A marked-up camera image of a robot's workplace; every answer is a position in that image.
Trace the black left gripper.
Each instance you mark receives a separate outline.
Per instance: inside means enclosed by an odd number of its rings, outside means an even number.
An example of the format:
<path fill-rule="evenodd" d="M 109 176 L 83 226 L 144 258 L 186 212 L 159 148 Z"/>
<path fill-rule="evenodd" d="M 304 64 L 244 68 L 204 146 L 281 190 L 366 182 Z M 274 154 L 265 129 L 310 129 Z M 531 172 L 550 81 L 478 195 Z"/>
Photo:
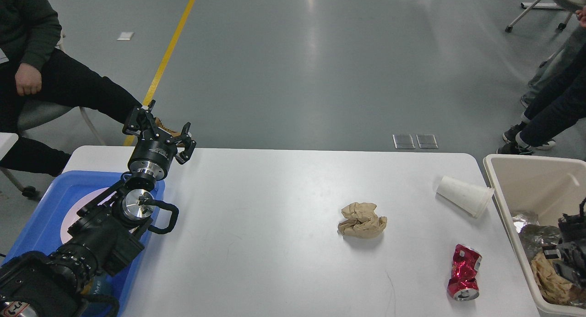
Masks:
<path fill-rule="evenodd" d="M 132 173 L 138 173 L 147 169 L 147 173 L 154 178 L 166 178 L 172 160 L 179 164 L 185 164 L 192 158 L 197 143 L 190 134 L 191 123 L 185 123 L 178 135 L 172 135 L 170 144 L 159 142 L 161 134 L 155 123 L 152 110 L 155 100 L 151 100 L 147 106 L 134 108 L 126 117 L 123 125 L 123 134 L 135 137 L 130 142 L 136 141 L 136 146 L 130 155 L 128 169 Z"/>

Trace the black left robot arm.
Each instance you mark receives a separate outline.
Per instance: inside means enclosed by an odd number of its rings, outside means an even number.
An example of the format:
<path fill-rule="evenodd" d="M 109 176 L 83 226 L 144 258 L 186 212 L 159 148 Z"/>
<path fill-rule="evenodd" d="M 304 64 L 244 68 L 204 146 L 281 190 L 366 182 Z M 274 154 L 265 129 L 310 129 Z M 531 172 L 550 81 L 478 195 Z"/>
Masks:
<path fill-rule="evenodd" d="M 169 131 L 152 115 L 155 101 L 134 109 L 123 126 L 137 137 L 128 171 L 103 193 L 86 203 L 69 227 L 71 239 L 45 255 L 29 251 L 1 267 L 1 313 L 8 317 L 81 317 L 90 304 L 109 306 L 108 317 L 119 313 L 111 295 L 85 289 L 97 274 L 117 275 L 144 250 L 147 231 L 170 233 L 179 209 L 157 200 L 152 191 L 169 173 L 172 160 L 185 164 L 196 147 L 189 131 Z"/>

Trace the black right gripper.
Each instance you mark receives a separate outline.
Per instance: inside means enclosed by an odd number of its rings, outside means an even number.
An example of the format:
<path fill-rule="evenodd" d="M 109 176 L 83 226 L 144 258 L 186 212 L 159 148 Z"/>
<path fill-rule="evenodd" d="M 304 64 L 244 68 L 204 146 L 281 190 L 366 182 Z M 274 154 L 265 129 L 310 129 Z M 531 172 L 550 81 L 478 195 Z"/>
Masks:
<path fill-rule="evenodd" d="M 554 262 L 556 273 L 582 290 L 586 287 L 585 244 L 585 240 L 572 240 L 556 246 L 542 246 L 546 259 L 561 259 Z"/>

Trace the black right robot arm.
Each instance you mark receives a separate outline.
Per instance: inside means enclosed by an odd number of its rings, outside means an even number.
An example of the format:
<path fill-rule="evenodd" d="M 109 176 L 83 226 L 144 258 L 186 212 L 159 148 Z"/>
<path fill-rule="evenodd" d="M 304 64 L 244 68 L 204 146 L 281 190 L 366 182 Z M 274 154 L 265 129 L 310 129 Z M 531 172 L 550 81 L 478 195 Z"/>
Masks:
<path fill-rule="evenodd" d="M 578 288 L 586 287 L 586 218 L 585 200 L 577 215 L 563 214 L 558 220 L 561 239 L 558 244 L 543 246 L 546 259 L 553 259 L 556 274 Z"/>

